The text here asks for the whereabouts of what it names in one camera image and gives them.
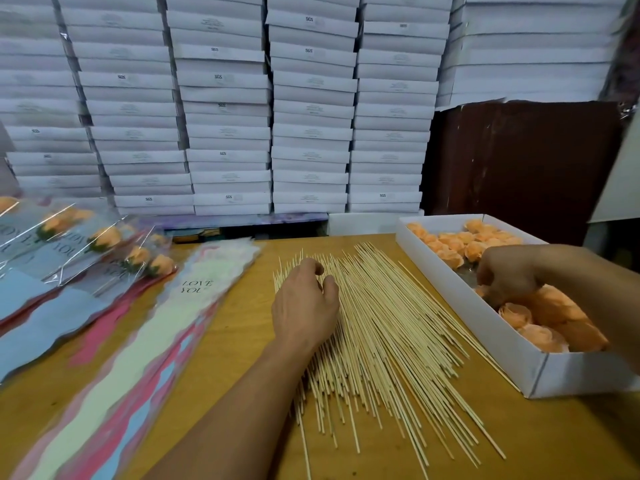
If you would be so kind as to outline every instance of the hand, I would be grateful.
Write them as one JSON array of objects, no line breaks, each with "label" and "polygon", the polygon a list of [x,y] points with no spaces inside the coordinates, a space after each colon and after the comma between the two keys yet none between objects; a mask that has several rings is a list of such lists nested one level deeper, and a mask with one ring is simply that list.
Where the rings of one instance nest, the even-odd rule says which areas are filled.
[{"label": "hand", "polygon": [[323,273],[320,263],[303,259],[291,270],[271,307],[276,342],[309,358],[331,337],[338,323],[338,284],[333,276],[327,276],[320,286],[316,275]]},{"label": "hand", "polygon": [[484,295],[486,302],[497,308],[544,285],[537,275],[537,266],[546,247],[501,246],[487,249],[477,271],[478,284],[490,286]]}]

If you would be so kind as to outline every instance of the stacked white box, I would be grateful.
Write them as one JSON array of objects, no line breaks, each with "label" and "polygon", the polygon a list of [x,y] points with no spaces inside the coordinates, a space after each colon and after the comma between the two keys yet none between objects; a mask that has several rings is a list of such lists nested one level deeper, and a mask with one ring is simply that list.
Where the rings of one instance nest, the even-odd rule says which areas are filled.
[{"label": "stacked white box", "polygon": [[[0,123],[15,149],[8,160],[28,193],[100,196],[98,159],[57,15],[51,0],[0,0]],[[97,185],[66,178],[76,175]]]},{"label": "stacked white box", "polygon": [[417,212],[452,0],[362,0],[350,212]]},{"label": "stacked white box", "polygon": [[437,106],[596,100],[627,0],[454,0]]},{"label": "stacked white box", "polygon": [[119,212],[193,214],[193,202],[167,198],[192,190],[159,1],[58,1]]},{"label": "stacked white box", "polygon": [[263,0],[167,0],[199,216],[271,210]]},{"label": "stacked white box", "polygon": [[267,0],[276,213],[344,212],[360,0]]}]

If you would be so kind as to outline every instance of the table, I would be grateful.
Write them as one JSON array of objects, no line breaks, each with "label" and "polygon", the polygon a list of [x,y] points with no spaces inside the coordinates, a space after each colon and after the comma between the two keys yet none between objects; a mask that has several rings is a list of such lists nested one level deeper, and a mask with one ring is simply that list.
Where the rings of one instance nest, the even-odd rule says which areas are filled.
[{"label": "table", "polygon": [[[270,306],[272,271],[300,249],[306,253],[341,254],[358,242],[369,241],[388,256],[422,276],[393,235],[316,237],[264,242],[261,256],[225,298],[156,424],[122,478],[139,479],[251,366],[273,337]],[[194,246],[176,246],[184,259]],[[159,287],[149,290],[121,320],[118,329],[84,367],[68,365],[77,339],[28,367],[0,388],[0,479],[7,478],[21,457],[53,425],[78,390],[145,319]],[[505,451],[503,461],[479,436],[476,454],[483,462],[473,467],[453,440],[452,461],[427,426],[426,453],[434,480],[637,480],[640,478],[640,395],[560,398],[528,401],[510,387],[480,357],[472,354],[456,380],[457,390],[483,419]],[[338,426],[339,449],[329,436],[317,432],[316,418],[304,419],[314,480],[420,480],[423,478],[408,440],[395,421],[383,417],[384,430],[363,411],[356,415],[362,453],[356,454],[350,426]],[[288,424],[276,455],[271,478],[302,480],[305,463],[300,432]]]}]

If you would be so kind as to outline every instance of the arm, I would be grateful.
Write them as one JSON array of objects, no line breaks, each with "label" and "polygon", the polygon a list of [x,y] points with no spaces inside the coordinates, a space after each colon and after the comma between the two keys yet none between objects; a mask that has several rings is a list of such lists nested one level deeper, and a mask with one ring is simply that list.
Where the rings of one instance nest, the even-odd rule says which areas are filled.
[{"label": "arm", "polygon": [[313,259],[292,270],[271,308],[274,341],[148,480],[266,478],[300,377],[337,323],[338,286],[327,276],[321,289],[322,272]]},{"label": "arm", "polygon": [[498,305],[548,284],[571,298],[640,372],[640,275],[584,248],[559,244],[505,246],[484,253],[478,284]]}]

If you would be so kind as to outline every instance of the forearm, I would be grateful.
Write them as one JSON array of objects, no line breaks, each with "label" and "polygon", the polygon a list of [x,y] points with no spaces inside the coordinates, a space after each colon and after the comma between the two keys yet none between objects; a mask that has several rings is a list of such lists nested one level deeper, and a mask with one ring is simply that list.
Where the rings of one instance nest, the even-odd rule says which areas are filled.
[{"label": "forearm", "polygon": [[262,480],[310,351],[272,342],[148,474],[153,480]]},{"label": "forearm", "polygon": [[574,300],[640,371],[640,275],[572,246],[545,246],[536,275]]}]

